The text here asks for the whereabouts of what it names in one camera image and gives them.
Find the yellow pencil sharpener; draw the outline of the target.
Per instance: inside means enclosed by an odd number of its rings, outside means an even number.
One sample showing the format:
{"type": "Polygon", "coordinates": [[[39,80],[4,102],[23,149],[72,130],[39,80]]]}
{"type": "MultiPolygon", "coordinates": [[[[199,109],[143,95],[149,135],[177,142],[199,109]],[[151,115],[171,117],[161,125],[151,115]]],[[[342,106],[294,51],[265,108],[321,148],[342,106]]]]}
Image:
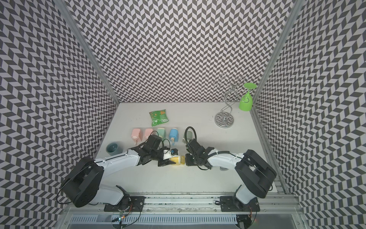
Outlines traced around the yellow pencil sharpener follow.
{"type": "Polygon", "coordinates": [[[185,156],[175,156],[170,158],[170,161],[173,162],[174,166],[185,165],[185,156]]]}

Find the sage green pencil sharpener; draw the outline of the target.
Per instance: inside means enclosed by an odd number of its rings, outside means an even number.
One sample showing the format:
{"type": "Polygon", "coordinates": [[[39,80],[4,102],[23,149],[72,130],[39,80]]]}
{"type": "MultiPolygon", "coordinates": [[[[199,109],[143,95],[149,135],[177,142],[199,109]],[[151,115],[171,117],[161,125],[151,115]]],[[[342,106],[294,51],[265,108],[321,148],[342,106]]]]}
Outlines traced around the sage green pencil sharpener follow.
{"type": "Polygon", "coordinates": [[[187,131],[184,136],[183,136],[183,139],[182,139],[182,142],[183,143],[187,143],[189,141],[189,138],[190,138],[190,132],[187,131]]]}

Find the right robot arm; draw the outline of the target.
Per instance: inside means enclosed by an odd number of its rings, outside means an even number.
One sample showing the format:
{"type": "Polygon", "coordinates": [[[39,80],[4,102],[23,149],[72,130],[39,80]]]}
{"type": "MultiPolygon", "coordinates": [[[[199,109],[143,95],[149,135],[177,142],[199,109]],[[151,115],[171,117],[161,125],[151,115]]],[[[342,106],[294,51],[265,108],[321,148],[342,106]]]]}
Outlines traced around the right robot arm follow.
{"type": "Polygon", "coordinates": [[[234,170],[243,182],[235,191],[234,199],[244,205],[254,198],[265,198],[277,176],[276,171],[250,149],[245,153],[231,153],[213,147],[204,148],[195,138],[186,143],[186,149],[187,166],[198,166],[203,170],[214,167],[234,170]]]}

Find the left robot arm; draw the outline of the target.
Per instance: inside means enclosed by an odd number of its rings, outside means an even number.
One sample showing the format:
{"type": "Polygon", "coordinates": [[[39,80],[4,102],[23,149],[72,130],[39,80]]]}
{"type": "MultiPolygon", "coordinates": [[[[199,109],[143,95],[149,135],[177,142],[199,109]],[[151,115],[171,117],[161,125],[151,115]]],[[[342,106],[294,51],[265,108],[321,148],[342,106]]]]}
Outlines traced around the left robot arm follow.
{"type": "Polygon", "coordinates": [[[121,186],[107,186],[101,182],[106,177],[123,169],[157,161],[158,166],[173,165],[170,159],[178,155],[178,149],[169,148],[157,135],[150,135],[146,141],[125,152],[104,159],[82,158],[63,180],[63,192],[77,208],[88,204],[105,204],[115,210],[131,208],[130,194],[121,186]]]}

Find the green snack bag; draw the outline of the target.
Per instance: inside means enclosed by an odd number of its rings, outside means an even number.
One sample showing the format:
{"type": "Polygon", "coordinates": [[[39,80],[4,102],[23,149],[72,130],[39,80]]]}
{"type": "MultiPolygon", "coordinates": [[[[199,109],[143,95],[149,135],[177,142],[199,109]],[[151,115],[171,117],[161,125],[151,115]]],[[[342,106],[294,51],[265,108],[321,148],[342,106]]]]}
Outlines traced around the green snack bag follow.
{"type": "Polygon", "coordinates": [[[166,110],[152,111],[149,113],[152,119],[152,127],[169,122],[166,110]]]}

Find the teal bowl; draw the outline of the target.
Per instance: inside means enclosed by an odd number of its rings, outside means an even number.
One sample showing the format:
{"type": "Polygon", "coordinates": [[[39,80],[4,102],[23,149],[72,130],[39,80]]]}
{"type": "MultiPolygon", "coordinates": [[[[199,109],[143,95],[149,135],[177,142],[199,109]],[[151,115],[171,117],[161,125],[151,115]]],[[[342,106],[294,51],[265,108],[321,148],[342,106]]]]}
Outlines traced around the teal bowl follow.
{"type": "Polygon", "coordinates": [[[115,156],[121,154],[123,152],[123,148],[118,143],[112,142],[106,147],[106,152],[110,156],[115,156]]]}

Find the green plastic wine glass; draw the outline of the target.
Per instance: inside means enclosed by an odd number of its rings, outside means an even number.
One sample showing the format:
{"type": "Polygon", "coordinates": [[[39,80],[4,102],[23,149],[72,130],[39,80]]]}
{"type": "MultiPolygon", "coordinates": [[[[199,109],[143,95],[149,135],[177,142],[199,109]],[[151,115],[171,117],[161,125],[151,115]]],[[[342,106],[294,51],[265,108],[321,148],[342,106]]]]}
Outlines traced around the green plastic wine glass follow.
{"type": "Polygon", "coordinates": [[[254,83],[245,83],[243,87],[247,90],[246,94],[242,96],[239,103],[239,109],[242,111],[251,111],[253,107],[253,98],[251,96],[251,91],[257,88],[254,83]]]}

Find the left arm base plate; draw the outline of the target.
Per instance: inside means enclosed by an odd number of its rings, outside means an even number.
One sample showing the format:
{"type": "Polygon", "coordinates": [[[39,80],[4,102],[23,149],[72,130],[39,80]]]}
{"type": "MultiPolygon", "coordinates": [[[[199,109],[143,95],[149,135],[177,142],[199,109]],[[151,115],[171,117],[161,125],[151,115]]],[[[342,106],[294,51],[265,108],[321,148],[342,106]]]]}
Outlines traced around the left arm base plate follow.
{"type": "Polygon", "coordinates": [[[117,205],[105,204],[104,212],[140,212],[145,204],[144,196],[124,196],[117,205]]]}

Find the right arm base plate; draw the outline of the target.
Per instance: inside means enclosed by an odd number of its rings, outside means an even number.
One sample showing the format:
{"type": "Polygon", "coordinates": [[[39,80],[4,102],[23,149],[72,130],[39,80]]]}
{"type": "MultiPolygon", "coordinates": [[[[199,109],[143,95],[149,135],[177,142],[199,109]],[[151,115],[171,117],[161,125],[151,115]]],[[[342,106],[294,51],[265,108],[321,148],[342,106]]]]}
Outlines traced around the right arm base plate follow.
{"type": "Polygon", "coordinates": [[[258,199],[253,198],[244,204],[233,196],[220,196],[220,208],[222,212],[259,212],[258,199]]]}

